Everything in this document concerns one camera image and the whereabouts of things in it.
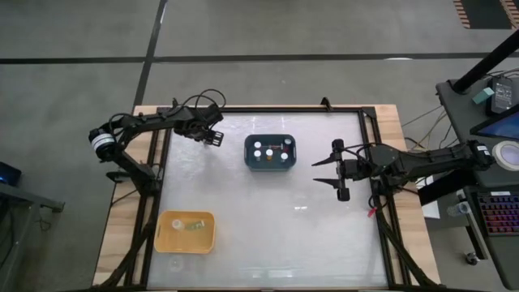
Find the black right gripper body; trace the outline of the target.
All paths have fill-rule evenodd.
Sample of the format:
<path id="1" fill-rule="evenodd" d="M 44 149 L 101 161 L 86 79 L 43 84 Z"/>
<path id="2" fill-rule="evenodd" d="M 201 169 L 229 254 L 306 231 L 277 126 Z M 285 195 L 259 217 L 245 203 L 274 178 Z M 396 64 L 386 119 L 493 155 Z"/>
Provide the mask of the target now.
<path id="1" fill-rule="evenodd" d="M 357 159 L 345 160 L 342 156 L 343 152 L 353 154 Z M 344 141 L 341 139 L 332 142 L 332 158 L 335 161 L 337 172 L 337 181 L 335 182 L 334 187 L 337 190 L 337 199 L 339 201 L 349 201 L 350 189 L 346 186 L 346 180 L 360 180 L 366 178 L 370 164 L 365 158 L 357 155 L 349 149 L 346 149 Z"/>

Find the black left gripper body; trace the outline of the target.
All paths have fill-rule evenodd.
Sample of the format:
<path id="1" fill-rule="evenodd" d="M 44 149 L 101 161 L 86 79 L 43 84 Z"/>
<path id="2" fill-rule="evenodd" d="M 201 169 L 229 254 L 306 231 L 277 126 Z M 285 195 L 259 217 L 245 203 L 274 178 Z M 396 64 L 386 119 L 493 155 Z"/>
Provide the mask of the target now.
<path id="1" fill-rule="evenodd" d="M 205 140 L 208 131 L 223 120 L 217 105 L 205 108 L 183 107 L 174 115 L 174 132 L 193 140 Z"/>

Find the teal plastic bin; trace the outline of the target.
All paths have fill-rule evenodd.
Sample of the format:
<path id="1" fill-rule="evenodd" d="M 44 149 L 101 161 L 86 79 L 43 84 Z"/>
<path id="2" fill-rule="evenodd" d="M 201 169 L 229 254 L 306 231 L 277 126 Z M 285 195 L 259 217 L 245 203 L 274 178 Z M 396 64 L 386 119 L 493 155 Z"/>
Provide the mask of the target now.
<path id="1" fill-rule="evenodd" d="M 285 139 L 291 139 L 293 143 L 286 145 Z M 259 141 L 261 148 L 255 148 L 254 142 Z M 251 171 L 288 171 L 297 162 L 296 140 L 292 135 L 288 134 L 254 134 L 249 135 L 244 141 L 244 161 Z M 266 159 L 266 150 L 273 150 L 273 158 L 271 161 Z M 260 150 L 262 153 L 261 161 L 256 161 L 254 151 Z M 286 161 L 281 160 L 281 154 L 286 152 L 289 158 Z"/>

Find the yellow plastic bin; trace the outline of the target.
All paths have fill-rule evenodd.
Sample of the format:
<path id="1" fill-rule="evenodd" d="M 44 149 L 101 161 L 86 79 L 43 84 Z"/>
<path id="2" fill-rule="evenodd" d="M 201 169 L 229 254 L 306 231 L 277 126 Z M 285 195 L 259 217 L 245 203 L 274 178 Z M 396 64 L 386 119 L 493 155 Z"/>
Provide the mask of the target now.
<path id="1" fill-rule="evenodd" d="M 184 224 L 182 230 L 175 230 L 172 221 L 179 219 Z M 189 222 L 204 220 L 202 230 L 187 231 Z M 208 254 L 216 240 L 215 217 L 210 212 L 168 210 L 160 214 L 154 236 L 154 247 L 159 253 Z"/>

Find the white paper sheet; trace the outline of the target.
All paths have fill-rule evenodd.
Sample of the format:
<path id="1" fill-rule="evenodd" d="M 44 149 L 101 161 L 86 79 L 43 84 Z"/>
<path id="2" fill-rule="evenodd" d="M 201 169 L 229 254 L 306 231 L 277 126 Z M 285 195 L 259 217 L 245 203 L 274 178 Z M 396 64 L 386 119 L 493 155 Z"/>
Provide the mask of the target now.
<path id="1" fill-rule="evenodd" d="M 428 186 L 429 184 L 432 184 L 433 182 L 434 182 L 433 177 L 428 176 L 426 178 L 420 178 L 415 184 L 418 189 L 421 189 L 422 187 Z M 425 218 L 440 219 L 440 211 L 439 211 L 438 204 L 436 201 L 423 205 L 422 212 L 423 212 L 423 215 Z"/>

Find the black support beam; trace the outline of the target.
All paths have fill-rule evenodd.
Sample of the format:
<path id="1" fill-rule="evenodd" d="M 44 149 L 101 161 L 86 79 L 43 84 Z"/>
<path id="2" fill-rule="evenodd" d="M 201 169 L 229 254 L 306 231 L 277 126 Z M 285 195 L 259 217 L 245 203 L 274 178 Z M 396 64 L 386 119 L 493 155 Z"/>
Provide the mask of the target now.
<path id="1" fill-rule="evenodd" d="M 437 201 L 444 195 L 448 195 L 467 186 L 477 185 L 472 171 L 454 170 L 449 174 L 435 180 L 432 184 L 418 190 L 418 197 L 422 206 Z"/>

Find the clear plastic water bottle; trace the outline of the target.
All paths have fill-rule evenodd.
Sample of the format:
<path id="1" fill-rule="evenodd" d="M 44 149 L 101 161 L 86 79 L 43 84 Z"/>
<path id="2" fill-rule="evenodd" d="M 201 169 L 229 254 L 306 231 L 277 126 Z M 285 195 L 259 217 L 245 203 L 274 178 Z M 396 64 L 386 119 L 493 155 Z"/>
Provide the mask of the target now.
<path id="1" fill-rule="evenodd" d="M 459 202 L 447 207 L 447 214 L 450 217 L 465 216 L 470 213 L 472 213 L 472 211 L 467 201 Z"/>

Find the grey side desk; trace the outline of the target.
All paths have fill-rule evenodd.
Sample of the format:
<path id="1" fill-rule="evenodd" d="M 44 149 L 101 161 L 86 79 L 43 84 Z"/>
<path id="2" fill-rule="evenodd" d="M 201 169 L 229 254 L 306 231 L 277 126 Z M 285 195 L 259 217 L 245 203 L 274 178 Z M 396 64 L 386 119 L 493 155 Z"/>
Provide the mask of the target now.
<path id="1" fill-rule="evenodd" d="M 467 91 L 459 94 L 452 89 L 451 80 L 439 83 L 435 86 L 439 94 L 440 103 L 444 106 L 457 138 L 461 142 L 477 140 L 485 144 L 489 149 L 502 141 L 501 138 L 476 136 L 470 133 L 473 127 L 487 121 L 484 105 L 476 105 L 472 97 L 481 92 L 487 84 L 480 80 Z M 518 198 L 519 206 L 519 171 L 512 172 L 503 169 L 499 165 L 493 165 L 486 171 L 474 171 L 472 173 L 476 184 L 469 187 L 468 201 L 474 211 L 478 228 L 483 234 L 484 241 L 490 252 L 495 268 L 509 290 L 519 290 L 519 228 L 512 233 L 489 234 L 487 223 L 484 220 L 482 210 L 479 208 L 479 196 L 485 195 L 492 198 L 504 197 L 508 192 L 510 196 Z"/>

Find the white tape roll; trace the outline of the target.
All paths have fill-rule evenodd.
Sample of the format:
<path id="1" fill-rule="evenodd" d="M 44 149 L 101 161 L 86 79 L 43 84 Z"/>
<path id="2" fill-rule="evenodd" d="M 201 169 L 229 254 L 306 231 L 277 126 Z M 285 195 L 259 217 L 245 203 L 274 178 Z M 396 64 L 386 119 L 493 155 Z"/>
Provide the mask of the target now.
<path id="1" fill-rule="evenodd" d="M 511 140 L 501 141 L 492 149 L 496 163 L 505 170 L 519 171 L 519 143 Z"/>

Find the small teal box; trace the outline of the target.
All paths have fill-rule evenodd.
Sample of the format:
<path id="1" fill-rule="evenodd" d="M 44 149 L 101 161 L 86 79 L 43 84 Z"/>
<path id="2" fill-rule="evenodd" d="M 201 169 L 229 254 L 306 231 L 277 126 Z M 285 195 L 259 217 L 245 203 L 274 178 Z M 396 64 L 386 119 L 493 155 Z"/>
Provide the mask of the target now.
<path id="1" fill-rule="evenodd" d="M 472 97 L 472 102 L 475 103 L 475 105 L 480 105 L 483 102 L 487 101 L 494 94 L 495 91 L 492 88 L 485 87 L 479 93 Z"/>

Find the backlit keyboard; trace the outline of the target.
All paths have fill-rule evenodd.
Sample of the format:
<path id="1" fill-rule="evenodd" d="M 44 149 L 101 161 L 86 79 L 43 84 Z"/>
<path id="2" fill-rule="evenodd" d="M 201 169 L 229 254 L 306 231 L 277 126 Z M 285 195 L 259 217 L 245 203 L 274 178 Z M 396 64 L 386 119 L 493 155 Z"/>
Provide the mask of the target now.
<path id="1" fill-rule="evenodd" d="M 480 193 L 477 206 L 489 236 L 519 236 L 519 193 Z"/>

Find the monitor with blue screen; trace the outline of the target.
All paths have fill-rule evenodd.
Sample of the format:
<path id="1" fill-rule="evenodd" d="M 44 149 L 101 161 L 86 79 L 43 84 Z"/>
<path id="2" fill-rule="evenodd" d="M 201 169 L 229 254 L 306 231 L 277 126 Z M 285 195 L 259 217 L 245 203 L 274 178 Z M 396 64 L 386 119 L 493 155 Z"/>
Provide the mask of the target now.
<path id="1" fill-rule="evenodd" d="M 519 141 L 519 105 L 472 127 L 470 134 Z"/>

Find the black power adapter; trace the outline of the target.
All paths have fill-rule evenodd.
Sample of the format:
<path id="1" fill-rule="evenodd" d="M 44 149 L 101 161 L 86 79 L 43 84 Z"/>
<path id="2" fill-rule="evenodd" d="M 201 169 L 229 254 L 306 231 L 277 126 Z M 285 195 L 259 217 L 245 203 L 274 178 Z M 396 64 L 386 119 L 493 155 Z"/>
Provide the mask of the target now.
<path id="1" fill-rule="evenodd" d="M 494 92 L 486 103 L 487 116 L 500 114 L 519 102 L 510 78 L 492 77 L 487 85 Z"/>

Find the black diagonal pole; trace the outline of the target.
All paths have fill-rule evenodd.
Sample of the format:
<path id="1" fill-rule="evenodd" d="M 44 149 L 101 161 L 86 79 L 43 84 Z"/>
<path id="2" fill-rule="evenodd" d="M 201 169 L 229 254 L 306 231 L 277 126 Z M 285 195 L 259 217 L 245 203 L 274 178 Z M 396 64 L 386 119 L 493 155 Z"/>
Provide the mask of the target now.
<path id="1" fill-rule="evenodd" d="M 496 67 L 507 57 L 515 53 L 519 49 L 519 29 L 516 30 L 505 41 L 499 44 L 492 50 L 485 58 L 478 62 L 465 75 L 451 85 L 451 88 L 456 93 L 463 93 L 470 88 L 474 83 L 479 81 L 491 69 Z"/>

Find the grey side table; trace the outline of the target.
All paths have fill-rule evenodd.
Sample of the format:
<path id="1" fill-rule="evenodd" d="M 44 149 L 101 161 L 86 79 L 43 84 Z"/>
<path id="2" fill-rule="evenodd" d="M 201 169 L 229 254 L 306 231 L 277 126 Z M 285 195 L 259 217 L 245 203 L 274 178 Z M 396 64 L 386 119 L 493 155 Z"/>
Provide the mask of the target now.
<path id="1" fill-rule="evenodd" d="M 10 292 L 40 208 L 60 213 L 65 203 L 0 183 L 0 292 Z"/>

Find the black device with blue light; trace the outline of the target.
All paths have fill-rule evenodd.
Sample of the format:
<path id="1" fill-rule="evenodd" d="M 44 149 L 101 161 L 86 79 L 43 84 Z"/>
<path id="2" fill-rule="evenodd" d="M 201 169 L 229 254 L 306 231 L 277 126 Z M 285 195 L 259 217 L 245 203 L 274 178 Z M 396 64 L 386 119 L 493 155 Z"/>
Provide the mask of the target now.
<path id="1" fill-rule="evenodd" d="M 21 174 L 22 172 L 19 169 L 0 161 L 0 183 L 17 187 Z"/>

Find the black mat orange striped edges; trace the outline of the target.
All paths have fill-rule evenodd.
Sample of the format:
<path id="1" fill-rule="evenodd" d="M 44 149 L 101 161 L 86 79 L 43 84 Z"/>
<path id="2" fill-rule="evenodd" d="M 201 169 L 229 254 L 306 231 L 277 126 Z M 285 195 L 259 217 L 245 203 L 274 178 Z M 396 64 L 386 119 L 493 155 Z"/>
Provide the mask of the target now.
<path id="1" fill-rule="evenodd" d="M 453 0 L 453 5 L 466 29 L 519 27 L 519 0 Z"/>

